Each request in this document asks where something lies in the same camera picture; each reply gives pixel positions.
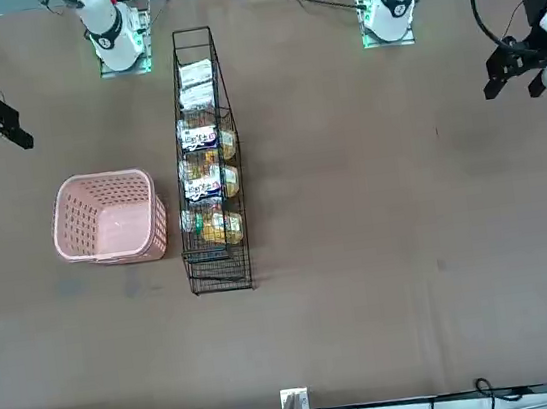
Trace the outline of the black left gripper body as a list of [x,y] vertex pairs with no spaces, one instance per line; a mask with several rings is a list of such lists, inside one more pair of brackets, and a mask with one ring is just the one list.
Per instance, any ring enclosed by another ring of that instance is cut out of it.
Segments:
[[510,49],[506,51],[505,73],[509,76],[522,75],[533,68],[544,68],[547,65],[547,33],[531,32],[522,41],[507,35],[503,43]]

